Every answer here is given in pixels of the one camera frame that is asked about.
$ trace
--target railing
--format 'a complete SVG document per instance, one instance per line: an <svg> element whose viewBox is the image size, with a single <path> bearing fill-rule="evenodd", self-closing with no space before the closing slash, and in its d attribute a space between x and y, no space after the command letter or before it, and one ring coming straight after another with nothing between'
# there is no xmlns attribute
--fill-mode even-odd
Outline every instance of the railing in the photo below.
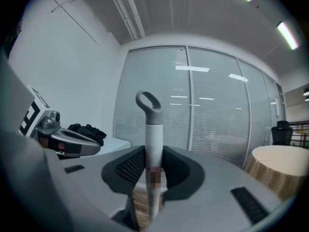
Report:
<svg viewBox="0 0 309 232"><path fill-rule="evenodd" d="M302 134L299 131L307 130L309 132L309 120L289 122L290 127L293 129L293 134L290 142L290 146L302 147L309 149L309 133Z"/></svg>

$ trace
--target beige tablecloth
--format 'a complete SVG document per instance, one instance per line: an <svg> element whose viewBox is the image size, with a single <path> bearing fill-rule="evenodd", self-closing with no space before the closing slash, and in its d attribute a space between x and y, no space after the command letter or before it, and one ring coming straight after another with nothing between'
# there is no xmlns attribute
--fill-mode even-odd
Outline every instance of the beige tablecloth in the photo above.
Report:
<svg viewBox="0 0 309 232"><path fill-rule="evenodd" d="M297 194L309 170L309 150L281 145L253 150L246 172L283 201Z"/></svg>

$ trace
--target wooden floor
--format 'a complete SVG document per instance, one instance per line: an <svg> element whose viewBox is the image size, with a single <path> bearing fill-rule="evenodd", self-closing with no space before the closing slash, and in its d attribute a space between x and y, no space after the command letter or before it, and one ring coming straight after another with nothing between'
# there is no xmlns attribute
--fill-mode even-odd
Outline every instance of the wooden floor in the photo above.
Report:
<svg viewBox="0 0 309 232"><path fill-rule="evenodd" d="M134 189L133 199L137 222L140 226L140 231L143 231L149 225L147 193L140 189ZM160 197L159 212L161 210L162 196Z"/></svg>

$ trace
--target glass wall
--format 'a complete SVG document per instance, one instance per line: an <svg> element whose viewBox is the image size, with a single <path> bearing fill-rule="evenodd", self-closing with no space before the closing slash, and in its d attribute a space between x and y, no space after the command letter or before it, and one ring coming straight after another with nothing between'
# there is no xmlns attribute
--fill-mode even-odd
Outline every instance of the glass wall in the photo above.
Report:
<svg viewBox="0 0 309 232"><path fill-rule="evenodd" d="M141 89L162 104L164 145L239 167L253 149L272 144L271 127L285 119L276 82L250 64L193 47L138 49L124 66L113 134L132 146L145 143L145 115L135 102Z"/></svg>
<svg viewBox="0 0 309 232"><path fill-rule="evenodd" d="M192 66L194 127L192 151L242 167L249 137L249 103L245 82L235 58L189 49Z"/></svg>

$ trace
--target black chair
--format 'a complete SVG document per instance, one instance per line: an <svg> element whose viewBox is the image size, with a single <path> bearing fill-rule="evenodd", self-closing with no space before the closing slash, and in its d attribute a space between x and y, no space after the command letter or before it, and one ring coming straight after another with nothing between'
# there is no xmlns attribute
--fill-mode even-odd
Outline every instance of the black chair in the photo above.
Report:
<svg viewBox="0 0 309 232"><path fill-rule="evenodd" d="M290 145L293 129L289 122L282 120L277 122L277 126L271 128L272 145Z"/></svg>

